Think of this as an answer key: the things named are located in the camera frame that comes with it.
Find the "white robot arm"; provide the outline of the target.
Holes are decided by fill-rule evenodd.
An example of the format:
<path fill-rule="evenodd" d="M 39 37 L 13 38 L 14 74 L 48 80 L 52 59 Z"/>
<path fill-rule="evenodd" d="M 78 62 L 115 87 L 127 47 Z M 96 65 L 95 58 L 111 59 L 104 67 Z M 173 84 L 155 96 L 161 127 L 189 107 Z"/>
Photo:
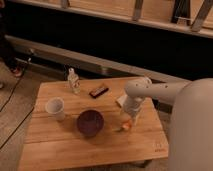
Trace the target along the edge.
<path fill-rule="evenodd" d="M 124 86 L 123 110 L 135 115 L 149 97 L 173 106 L 168 171 L 213 171 L 213 78 L 152 83 L 147 77 Z"/>

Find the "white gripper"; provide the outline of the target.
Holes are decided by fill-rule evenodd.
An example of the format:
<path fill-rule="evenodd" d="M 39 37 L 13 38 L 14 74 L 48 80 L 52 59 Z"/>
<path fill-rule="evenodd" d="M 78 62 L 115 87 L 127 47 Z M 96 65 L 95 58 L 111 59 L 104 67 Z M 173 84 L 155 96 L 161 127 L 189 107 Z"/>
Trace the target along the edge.
<path fill-rule="evenodd" d="M 127 113 L 133 122 L 133 124 L 136 124 L 138 113 L 141 110 L 141 105 L 144 101 L 144 98 L 131 98 L 127 97 L 124 100 L 122 109 L 125 113 Z"/>

